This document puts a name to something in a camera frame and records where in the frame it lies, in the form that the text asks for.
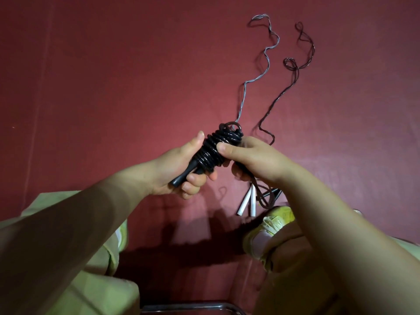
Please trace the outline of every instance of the black jump rope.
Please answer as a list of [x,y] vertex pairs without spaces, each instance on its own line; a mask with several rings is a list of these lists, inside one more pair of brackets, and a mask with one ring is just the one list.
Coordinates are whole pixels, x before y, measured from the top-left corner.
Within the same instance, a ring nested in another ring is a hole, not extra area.
[[[299,79],[299,71],[309,66],[315,54],[314,42],[312,41],[310,36],[303,31],[302,22],[296,23],[294,27],[299,32],[297,42],[308,42],[311,44],[311,48],[308,52],[306,63],[304,63],[301,66],[297,65],[296,60],[294,58],[285,58],[283,60],[284,67],[292,72],[292,82],[289,86],[282,90],[282,92],[276,97],[275,100],[273,100],[264,117],[261,118],[261,120],[258,122],[258,128],[271,136],[272,140],[270,142],[270,145],[274,143],[276,137],[268,130],[263,129],[261,125],[263,121],[265,121],[267,116],[270,115],[271,110],[273,109],[276,102],[280,99],[280,97],[283,96],[284,93],[286,93],[289,89],[291,89],[291,87],[294,84],[296,84],[297,80]],[[212,173],[214,171],[215,166],[220,167],[225,162],[225,158],[217,151],[217,144],[219,142],[225,142],[233,146],[239,146],[243,136],[244,134],[242,132],[242,128],[237,122],[231,121],[225,124],[220,124],[218,130],[213,132],[211,135],[207,135],[207,138],[204,140],[202,147],[199,151],[197,151],[197,153],[192,157],[191,161],[189,162],[187,169],[178,177],[173,179],[170,182],[170,184],[173,185],[175,188],[179,187],[184,181],[186,181],[187,175],[191,172],[194,172],[196,174],[203,174],[205,172]],[[280,196],[282,191],[279,189],[271,189],[263,185],[259,185],[255,176],[243,164],[239,162],[235,162],[235,164],[244,173],[249,175],[251,183],[255,186],[255,190],[257,192],[257,199],[258,202],[260,202],[260,205],[264,209],[272,209],[274,203],[276,202],[277,198]],[[260,190],[260,187],[266,189],[267,192],[263,194]]]

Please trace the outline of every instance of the red wall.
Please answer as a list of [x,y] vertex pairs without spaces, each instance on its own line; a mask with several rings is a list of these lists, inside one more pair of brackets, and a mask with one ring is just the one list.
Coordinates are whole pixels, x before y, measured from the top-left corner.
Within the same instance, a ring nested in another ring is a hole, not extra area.
[[[245,134],[289,83],[283,58],[305,59],[293,28],[302,20],[316,54],[265,122],[275,147],[380,229],[420,242],[419,5],[1,0],[0,217],[18,215],[39,192],[84,188],[234,120],[238,86],[259,74],[255,58],[271,44],[247,22],[267,12],[281,41],[270,72],[248,87]],[[259,281],[250,260],[223,246],[246,186],[220,173],[191,201],[148,199],[131,217],[138,254],[126,270],[146,298],[240,304]]]

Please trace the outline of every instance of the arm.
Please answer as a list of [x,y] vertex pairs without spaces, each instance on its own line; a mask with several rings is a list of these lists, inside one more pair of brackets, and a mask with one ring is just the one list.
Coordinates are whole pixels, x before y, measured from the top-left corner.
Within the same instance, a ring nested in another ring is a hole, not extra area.
[[[326,185],[274,148],[253,137],[242,147],[219,144],[270,186],[282,189],[311,245],[346,298],[366,314],[420,313],[420,262],[355,214]],[[247,180],[236,166],[233,173]]]
[[172,190],[201,147],[202,132],[181,148],[124,169],[86,190],[0,230],[0,312],[44,314],[88,260],[149,194],[188,199],[207,177],[190,174]]

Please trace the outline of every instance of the hand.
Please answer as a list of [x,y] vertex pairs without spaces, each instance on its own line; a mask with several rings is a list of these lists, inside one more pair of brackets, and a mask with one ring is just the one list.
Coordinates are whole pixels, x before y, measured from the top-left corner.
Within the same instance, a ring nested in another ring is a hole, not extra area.
[[[278,187],[281,180],[297,166],[282,153],[254,137],[243,137],[239,147],[219,142],[217,150],[226,159],[244,164],[256,178],[272,187]],[[241,180],[249,181],[249,176],[235,164],[232,173]]]
[[192,156],[201,148],[204,141],[204,133],[200,131],[197,137],[179,148],[174,148],[160,157],[143,165],[147,166],[148,180],[151,183],[151,194],[179,194],[184,199],[191,198],[200,187],[207,181],[217,179],[217,172],[197,175],[190,173],[184,183],[178,188],[169,185],[173,179],[178,177],[187,168]]

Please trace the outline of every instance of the thin wire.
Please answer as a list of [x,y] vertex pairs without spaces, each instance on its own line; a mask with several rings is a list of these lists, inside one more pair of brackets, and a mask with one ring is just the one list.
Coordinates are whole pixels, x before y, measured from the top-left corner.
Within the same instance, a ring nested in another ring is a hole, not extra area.
[[311,48],[308,52],[308,60],[306,61],[306,63],[304,63],[302,66],[297,66],[296,60],[294,58],[285,58],[283,60],[283,65],[285,68],[287,68],[289,71],[292,72],[292,82],[289,86],[287,86],[277,97],[275,100],[273,100],[273,102],[271,103],[270,107],[268,108],[267,113],[264,115],[263,118],[261,118],[261,120],[258,122],[258,128],[269,134],[273,140],[271,141],[270,145],[272,145],[274,143],[274,140],[276,139],[276,137],[269,132],[268,130],[265,130],[263,128],[261,128],[261,124],[263,123],[263,121],[265,121],[265,119],[267,118],[268,115],[270,115],[271,110],[273,109],[275,103],[280,99],[281,96],[283,96],[284,93],[286,93],[289,89],[291,89],[291,87],[296,84],[297,80],[299,79],[299,71],[303,68],[306,68],[309,66],[309,64],[312,62],[312,58],[314,57],[315,54],[315,45],[314,42],[312,41],[312,39],[310,38],[309,35],[307,35],[304,31],[303,31],[303,24],[302,22],[298,22],[294,25],[295,29],[300,32],[299,33],[299,37],[297,38],[297,41],[303,41],[303,42],[309,42],[311,43]]
[[278,45],[278,43],[280,42],[280,36],[278,36],[278,34],[277,34],[276,32],[274,32],[274,31],[271,29],[271,21],[270,21],[270,17],[269,17],[267,14],[255,15],[255,16],[251,19],[251,21],[249,21],[249,24],[250,24],[252,21],[262,20],[263,18],[267,18],[267,19],[268,19],[268,31],[270,32],[270,35],[274,35],[274,36],[276,36],[276,38],[277,38],[277,42],[276,42],[276,44],[274,44],[273,46],[269,46],[269,47],[266,47],[266,48],[264,49],[264,56],[265,56],[265,58],[266,58],[266,60],[267,60],[267,68],[265,69],[264,73],[262,73],[261,75],[259,75],[256,79],[247,80],[247,81],[244,83],[244,95],[243,95],[243,97],[242,97],[241,106],[240,106],[240,108],[239,108],[238,118],[236,119],[236,122],[238,122],[238,121],[239,121],[239,118],[241,118],[241,115],[242,115],[242,108],[244,107],[245,96],[247,95],[247,84],[248,84],[248,83],[252,83],[252,82],[255,82],[255,81],[259,80],[261,77],[263,77],[263,76],[264,76],[264,75],[268,72],[268,70],[270,69],[270,59],[269,59],[269,57],[268,57],[268,55],[267,55],[267,50],[269,50],[269,49],[274,49],[274,48]]

